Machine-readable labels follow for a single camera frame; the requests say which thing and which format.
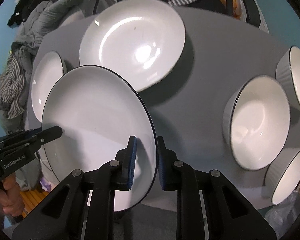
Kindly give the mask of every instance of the pile of clothes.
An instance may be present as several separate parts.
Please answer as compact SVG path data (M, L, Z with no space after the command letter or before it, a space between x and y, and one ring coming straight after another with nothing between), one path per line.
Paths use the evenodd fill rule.
M22 22L25 22L30 13L43 1L46 0L19 0L14 13L8 20L8 26L11 27L14 23L20 25Z
M33 60L46 34L55 30L68 11L83 0L44 0L21 22L11 45L7 67L0 75L0 123L7 134L23 129Z

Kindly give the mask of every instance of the white bowl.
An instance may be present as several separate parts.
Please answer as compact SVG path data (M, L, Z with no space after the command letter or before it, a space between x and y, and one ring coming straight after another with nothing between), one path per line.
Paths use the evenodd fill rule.
M65 73L66 65L55 51L48 52L39 62L31 84L31 103L35 117L40 122L51 89Z
M270 164L265 185L274 205L285 200L300 182L300 148L285 148Z
M222 129L237 163L255 171L282 150L289 125L289 102L281 85L269 76L258 76L229 99Z
M79 61L111 69L140 92L172 70L185 38L183 21L172 6L124 0L95 17L82 38Z
M157 168L157 142L150 115L138 94L116 73L97 66L69 71L52 88L42 128L62 128L62 136L44 145L59 181L72 170L98 169L137 141L132 190L116 191L114 210L138 204L149 192Z
M287 93L290 105L300 110L300 49L292 46L277 65L276 78Z

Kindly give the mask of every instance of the wooden floor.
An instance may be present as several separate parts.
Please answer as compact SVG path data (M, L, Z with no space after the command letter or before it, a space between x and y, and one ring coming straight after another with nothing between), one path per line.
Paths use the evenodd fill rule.
M40 188L36 190L20 191L25 204L25 210L22 213L25 218L45 197L49 194Z

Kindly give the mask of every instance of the human hand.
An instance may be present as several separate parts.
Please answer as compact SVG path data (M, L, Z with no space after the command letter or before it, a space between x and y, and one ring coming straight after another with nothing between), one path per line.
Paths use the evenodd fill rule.
M25 207L20 195L20 186L16 183L15 174L11 174L2 181L4 192L0 189L0 212L19 216Z

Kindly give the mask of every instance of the round table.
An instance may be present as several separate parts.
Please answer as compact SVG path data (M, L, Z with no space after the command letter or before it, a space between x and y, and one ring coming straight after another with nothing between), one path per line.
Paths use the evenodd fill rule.
M266 168L247 171L236 163L222 136L222 115L228 99L248 79L262 74L275 76L276 65L289 47L231 17L195 8L175 9L186 28L182 55L161 82L139 93L157 136L163 136L166 147L194 169L221 171L256 209L270 206L263 187ZM73 22L46 35L33 73L52 50L61 55L68 70L78 67L80 42L93 19ZM40 127L31 96L27 112L29 128ZM300 112L295 109L291 109L285 147L300 147ZM176 211L176 192L163 192L156 178L143 203Z

